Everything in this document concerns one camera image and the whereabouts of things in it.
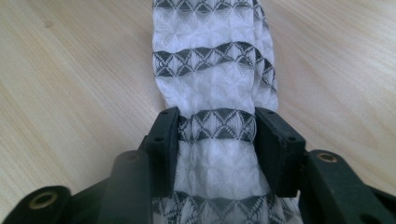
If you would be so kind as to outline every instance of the wood grain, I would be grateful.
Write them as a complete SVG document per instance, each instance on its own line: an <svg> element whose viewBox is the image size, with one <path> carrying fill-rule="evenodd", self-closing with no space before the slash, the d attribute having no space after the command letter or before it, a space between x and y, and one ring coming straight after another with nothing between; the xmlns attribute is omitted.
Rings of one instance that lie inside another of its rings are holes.
<svg viewBox="0 0 396 224"><path fill-rule="evenodd" d="M396 194L392 1L263 0L279 113ZM0 0L0 219L29 192L108 175L164 109L151 68L151 2Z"/></svg>

